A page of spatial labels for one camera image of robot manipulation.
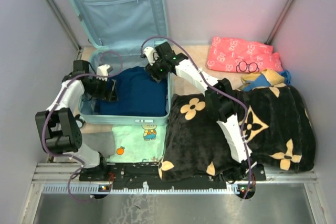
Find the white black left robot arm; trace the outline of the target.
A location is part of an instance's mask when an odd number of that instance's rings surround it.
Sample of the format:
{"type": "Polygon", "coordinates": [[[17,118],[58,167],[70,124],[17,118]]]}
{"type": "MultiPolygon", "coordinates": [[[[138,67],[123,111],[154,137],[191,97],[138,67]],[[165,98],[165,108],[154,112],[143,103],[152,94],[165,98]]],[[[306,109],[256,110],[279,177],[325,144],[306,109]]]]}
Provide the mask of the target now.
{"type": "Polygon", "coordinates": [[[91,175],[98,180],[108,177],[109,167],[102,163],[102,154],[83,143],[73,111],[84,94],[108,102],[117,100],[115,83],[109,83],[112,69],[104,64],[94,70],[90,62],[75,60],[72,72],[62,79],[55,100],[35,115],[43,150],[53,157],[72,158],[81,168],[91,168],[91,175]]]}

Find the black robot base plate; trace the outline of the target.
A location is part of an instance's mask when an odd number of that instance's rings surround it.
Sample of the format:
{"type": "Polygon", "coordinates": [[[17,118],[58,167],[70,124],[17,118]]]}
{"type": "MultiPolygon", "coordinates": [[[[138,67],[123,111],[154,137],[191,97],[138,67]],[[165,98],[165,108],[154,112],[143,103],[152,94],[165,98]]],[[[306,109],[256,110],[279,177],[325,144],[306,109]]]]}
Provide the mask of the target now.
{"type": "Polygon", "coordinates": [[[226,188],[227,184],[242,181],[254,186],[257,181],[265,181],[264,167],[255,165],[251,172],[247,166],[229,166],[228,169],[212,173],[214,166],[204,171],[191,167],[181,171],[170,162],[159,163],[107,163],[94,168],[84,168],[79,173],[81,182],[108,182],[122,187],[139,188],[144,182],[154,189],[167,189],[177,186],[178,189],[226,188]]]}

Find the light green cartoon cloth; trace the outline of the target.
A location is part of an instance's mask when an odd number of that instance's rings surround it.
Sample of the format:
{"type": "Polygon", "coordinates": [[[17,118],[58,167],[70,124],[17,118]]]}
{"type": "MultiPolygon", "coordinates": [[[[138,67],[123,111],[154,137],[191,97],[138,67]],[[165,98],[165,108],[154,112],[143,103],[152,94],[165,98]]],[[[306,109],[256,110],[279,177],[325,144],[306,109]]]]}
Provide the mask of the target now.
{"type": "Polygon", "coordinates": [[[115,125],[116,149],[109,163],[158,162],[163,156],[166,125],[115,125]]]}

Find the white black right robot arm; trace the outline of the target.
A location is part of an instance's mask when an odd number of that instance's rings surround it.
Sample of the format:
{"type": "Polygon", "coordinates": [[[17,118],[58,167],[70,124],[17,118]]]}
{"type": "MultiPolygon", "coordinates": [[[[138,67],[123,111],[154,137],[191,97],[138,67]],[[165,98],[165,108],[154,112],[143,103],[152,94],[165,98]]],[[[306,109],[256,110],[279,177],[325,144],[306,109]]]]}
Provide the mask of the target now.
{"type": "Polygon", "coordinates": [[[171,73],[201,91],[209,117],[223,131],[231,157],[238,162],[234,167],[235,175],[242,180],[252,179],[256,162],[251,160],[252,151],[244,134],[248,109],[234,97],[230,81],[210,76],[197,66],[185,49],[177,54],[168,42],[156,47],[142,45],[140,52],[141,57],[148,60],[145,70],[154,81],[160,82],[171,73]]]}

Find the black floral fleece blanket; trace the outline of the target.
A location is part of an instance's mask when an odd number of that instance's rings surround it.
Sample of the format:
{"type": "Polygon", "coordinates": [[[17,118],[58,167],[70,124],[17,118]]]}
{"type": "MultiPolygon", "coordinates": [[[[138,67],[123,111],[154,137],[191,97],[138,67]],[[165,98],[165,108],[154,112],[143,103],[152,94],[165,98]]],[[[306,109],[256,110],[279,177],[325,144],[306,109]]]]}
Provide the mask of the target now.
{"type": "MultiPolygon", "coordinates": [[[[253,162],[295,172],[313,169],[316,139],[296,88],[278,84],[235,90],[234,96],[248,109],[244,134],[253,162]]],[[[202,94],[173,98],[160,162],[164,161],[181,171],[193,166],[204,171],[213,165],[213,174],[242,165],[232,159],[223,131],[205,110],[202,94]]]]}

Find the grey cloth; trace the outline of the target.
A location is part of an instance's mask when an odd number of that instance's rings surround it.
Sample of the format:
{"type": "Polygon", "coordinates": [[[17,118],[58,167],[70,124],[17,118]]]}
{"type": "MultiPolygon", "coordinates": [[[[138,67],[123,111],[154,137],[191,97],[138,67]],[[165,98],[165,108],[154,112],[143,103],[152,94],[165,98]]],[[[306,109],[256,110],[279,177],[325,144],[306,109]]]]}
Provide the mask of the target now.
{"type": "Polygon", "coordinates": [[[98,132],[98,133],[82,133],[83,142],[93,149],[101,153],[104,157],[114,155],[116,145],[113,132],[98,132]]]}

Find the dark blue shirt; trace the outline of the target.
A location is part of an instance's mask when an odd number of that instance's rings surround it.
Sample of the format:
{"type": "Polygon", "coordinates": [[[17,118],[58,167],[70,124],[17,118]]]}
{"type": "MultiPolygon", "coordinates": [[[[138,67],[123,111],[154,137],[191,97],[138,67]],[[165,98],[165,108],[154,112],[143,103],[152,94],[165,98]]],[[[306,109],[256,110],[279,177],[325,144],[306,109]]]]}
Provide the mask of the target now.
{"type": "Polygon", "coordinates": [[[97,100],[95,112],[101,115],[166,115],[167,80],[157,83],[143,67],[134,67],[114,76],[117,101],[97,100]]]}

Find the pink printed garment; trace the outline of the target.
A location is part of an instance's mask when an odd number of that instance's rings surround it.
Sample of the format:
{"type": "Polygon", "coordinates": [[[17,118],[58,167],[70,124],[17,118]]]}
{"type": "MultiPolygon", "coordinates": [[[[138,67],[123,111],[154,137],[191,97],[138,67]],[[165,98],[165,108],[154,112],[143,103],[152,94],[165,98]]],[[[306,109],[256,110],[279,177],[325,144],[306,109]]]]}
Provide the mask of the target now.
{"type": "Polygon", "coordinates": [[[225,37],[212,39],[206,65],[211,70],[221,72],[283,71],[280,54],[273,52],[273,46],[225,37]]]}

